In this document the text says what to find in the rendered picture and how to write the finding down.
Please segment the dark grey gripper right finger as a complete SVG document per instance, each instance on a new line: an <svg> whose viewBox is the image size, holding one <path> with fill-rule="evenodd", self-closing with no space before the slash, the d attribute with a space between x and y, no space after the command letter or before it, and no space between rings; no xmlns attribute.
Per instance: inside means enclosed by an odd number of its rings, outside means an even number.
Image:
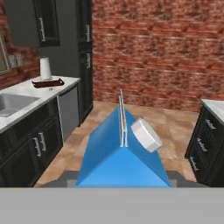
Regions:
<svg viewBox="0 0 224 224"><path fill-rule="evenodd" d="M172 187L177 187L177 188L204 188L205 185L198 183L198 182L193 182L191 180L185 179L179 172L177 171L168 171L167 176L171 182Z"/></svg>

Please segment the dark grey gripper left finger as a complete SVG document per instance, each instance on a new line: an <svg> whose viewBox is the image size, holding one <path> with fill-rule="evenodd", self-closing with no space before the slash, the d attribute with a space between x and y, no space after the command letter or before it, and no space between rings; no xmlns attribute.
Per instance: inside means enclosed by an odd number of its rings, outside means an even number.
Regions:
<svg viewBox="0 0 224 224"><path fill-rule="evenodd" d="M78 174L79 174L78 171L64 171L57 179L42 185L36 185L36 187L48 187L48 188L75 187Z"/></svg>

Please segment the blue milk carton white cap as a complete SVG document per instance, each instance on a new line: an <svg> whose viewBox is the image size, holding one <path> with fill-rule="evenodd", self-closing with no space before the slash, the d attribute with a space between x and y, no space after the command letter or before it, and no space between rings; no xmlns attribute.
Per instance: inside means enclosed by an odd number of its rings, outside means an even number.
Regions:
<svg viewBox="0 0 224 224"><path fill-rule="evenodd" d="M78 187L169 187L158 149L162 142L143 119L119 106L90 134Z"/></svg>

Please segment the dark red tray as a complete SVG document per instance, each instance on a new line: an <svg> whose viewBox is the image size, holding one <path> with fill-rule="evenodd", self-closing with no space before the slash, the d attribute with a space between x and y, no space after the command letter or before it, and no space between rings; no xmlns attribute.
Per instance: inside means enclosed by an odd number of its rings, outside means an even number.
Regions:
<svg viewBox="0 0 224 224"><path fill-rule="evenodd" d="M42 81L33 81L32 85L35 88L51 88L57 86L63 86L65 82L62 79L57 80L42 80Z"/></svg>

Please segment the black base cupboard door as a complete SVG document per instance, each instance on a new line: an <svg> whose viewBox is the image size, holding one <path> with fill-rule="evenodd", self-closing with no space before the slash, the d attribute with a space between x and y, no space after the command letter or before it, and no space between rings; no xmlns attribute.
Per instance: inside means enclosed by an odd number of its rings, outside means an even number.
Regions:
<svg viewBox="0 0 224 224"><path fill-rule="evenodd" d="M32 187L38 176L32 140L15 143L9 132L0 134L0 187Z"/></svg>
<svg viewBox="0 0 224 224"><path fill-rule="evenodd" d="M55 116L38 131L38 140L40 142L41 139L39 132L43 132L45 138L46 151L42 151L43 145L40 143L42 153L40 164L42 169L45 170L53 161L54 157L58 154L63 145L60 119Z"/></svg>

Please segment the black drawer cabinet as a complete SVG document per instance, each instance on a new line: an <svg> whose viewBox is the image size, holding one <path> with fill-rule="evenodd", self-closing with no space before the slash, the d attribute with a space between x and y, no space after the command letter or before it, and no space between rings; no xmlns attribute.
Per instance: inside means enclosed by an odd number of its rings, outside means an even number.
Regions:
<svg viewBox="0 0 224 224"><path fill-rule="evenodd" d="M185 158L200 184L224 187L224 122L205 105L199 112Z"/></svg>

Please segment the black false drawer front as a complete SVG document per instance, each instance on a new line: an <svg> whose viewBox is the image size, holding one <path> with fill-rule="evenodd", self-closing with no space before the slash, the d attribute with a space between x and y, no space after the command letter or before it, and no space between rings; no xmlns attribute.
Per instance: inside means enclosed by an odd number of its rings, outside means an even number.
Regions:
<svg viewBox="0 0 224 224"><path fill-rule="evenodd" d="M0 146L6 144L13 145L16 141L20 141L57 113L57 98L54 97L48 103L35 109L28 116L16 122L9 129L0 134Z"/></svg>

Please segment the grey dishwasher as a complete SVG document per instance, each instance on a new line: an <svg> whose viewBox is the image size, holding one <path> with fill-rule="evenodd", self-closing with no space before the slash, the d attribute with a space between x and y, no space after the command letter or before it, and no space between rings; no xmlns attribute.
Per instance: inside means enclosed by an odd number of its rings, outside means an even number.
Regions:
<svg viewBox="0 0 224 224"><path fill-rule="evenodd" d="M59 94L59 115L63 139L66 141L79 124L78 94L76 86Z"/></svg>

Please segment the steel sink basin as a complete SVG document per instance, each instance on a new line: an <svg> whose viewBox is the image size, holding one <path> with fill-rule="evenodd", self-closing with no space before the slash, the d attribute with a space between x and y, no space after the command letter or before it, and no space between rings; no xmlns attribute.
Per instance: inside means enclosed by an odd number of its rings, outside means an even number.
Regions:
<svg viewBox="0 0 224 224"><path fill-rule="evenodd" d="M14 115L26 115L39 104L40 99L35 96L18 94L0 94L0 117L8 118Z"/></svg>

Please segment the white paper towel roll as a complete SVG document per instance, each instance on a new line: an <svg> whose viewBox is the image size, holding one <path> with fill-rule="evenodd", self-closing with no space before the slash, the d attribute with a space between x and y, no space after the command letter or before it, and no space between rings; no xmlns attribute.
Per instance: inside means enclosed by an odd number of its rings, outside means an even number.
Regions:
<svg viewBox="0 0 224 224"><path fill-rule="evenodd" d="M50 61L47 57L42 57L40 59L40 76L43 81L47 81L52 78Z"/></svg>

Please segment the tall black cabinet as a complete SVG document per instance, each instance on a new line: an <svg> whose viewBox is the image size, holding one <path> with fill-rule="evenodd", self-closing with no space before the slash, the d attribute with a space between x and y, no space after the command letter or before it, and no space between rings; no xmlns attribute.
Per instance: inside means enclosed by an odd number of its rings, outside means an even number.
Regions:
<svg viewBox="0 0 224 224"><path fill-rule="evenodd" d="M53 75L80 78L78 103L80 123L93 109L92 0L56 0L59 46L43 47Z"/></svg>

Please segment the framed window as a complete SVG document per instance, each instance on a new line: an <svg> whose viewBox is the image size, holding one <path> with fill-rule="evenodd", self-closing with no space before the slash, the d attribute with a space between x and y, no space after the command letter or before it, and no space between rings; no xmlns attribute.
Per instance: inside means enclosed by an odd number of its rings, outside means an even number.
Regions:
<svg viewBox="0 0 224 224"><path fill-rule="evenodd" d="M11 70L8 53L4 43L4 36L0 34L0 74L6 74Z"/></svg>

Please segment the grey wall outlet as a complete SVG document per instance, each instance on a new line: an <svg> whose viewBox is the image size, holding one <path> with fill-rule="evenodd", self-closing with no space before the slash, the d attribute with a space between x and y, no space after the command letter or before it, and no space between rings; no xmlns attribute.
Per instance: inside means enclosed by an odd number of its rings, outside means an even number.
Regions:
<svg viewBox="0 0 224 224"><path fill-rule="evenodd" d="M16 61L16 57L14 55L10 55L9 56L9 62L10 62L10 66L12 68L16 68L17 67L17 61Z"/></svg>
<svg viewBox="0 0 224 224"><path fill-rule="evenodd" d="M17 59L17 66L22 67L24 64L22 54L16 54L16 59Z"/></svg>

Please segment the black wall cupboard door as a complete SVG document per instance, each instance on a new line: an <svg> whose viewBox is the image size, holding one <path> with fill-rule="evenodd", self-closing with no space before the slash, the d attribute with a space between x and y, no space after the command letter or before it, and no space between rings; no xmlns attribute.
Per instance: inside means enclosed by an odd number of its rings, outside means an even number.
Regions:
<svg viewBox="0 0 224 224"><path fill-rule="evenodd" d="M60 44L60 33L56 0L33 0L33 5L37 19L40 46L58 46ZM42 41L39 18L43 18L45 28L45 42Z"/></svg>

